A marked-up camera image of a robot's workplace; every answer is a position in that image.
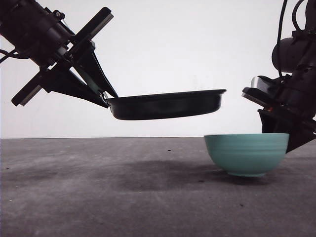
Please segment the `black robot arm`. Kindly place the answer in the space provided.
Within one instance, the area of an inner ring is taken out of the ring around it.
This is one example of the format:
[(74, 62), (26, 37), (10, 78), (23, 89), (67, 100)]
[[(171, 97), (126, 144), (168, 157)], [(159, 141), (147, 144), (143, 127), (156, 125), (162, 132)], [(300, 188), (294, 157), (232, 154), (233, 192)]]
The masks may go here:
[(93, 38), (113, 18), (103, 7), (79, 32), (63, 22), (64, 13), (42, 7), (35, 0), (3, 0), (0, 33), (14, 49), (5, 58), (31, 59), (39, 72), (12, 98), (26, 105), (41, 89), (108, 107), (107, 97), (117, 93), (94, 53)]
[(303, 29), (296, 21), (301, 3), (298, 1), (292, 11), (295, 31), (290, 38), (280, 40), (272, 53), (274, 67), (286, 75), (262, 78), (269, 85), (263, 90), (262, 131), (287, 133), (288, 152), (316, 138), (316, 2), (307, 2)]

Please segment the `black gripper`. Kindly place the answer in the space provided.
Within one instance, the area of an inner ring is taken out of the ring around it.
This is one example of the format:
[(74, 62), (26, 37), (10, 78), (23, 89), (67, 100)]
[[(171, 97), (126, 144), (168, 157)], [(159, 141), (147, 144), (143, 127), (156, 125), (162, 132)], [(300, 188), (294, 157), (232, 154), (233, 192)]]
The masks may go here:
[(39, 72), (12, 98), (24, 106), (41, 89), (108, 108), (107, 94), (118, 97), (94, 53), (92, 39), (113, 18), (103, 7), (78, 32), (64, 23), (64, 13), (41, 6), (11, 7), (11, 57), (31, 59)]
[(262, 123), (262, 133), (289, 134), (286, 152), (290, 152), (316, 138), (316, 129), (302, 122), (289, 121), (272, 113), (278, 106), (284, 106), (304, 119), (316, 116), (316, 70), (299, 69), (291, 75), (278, 94), (279, 104), (258, 110)]

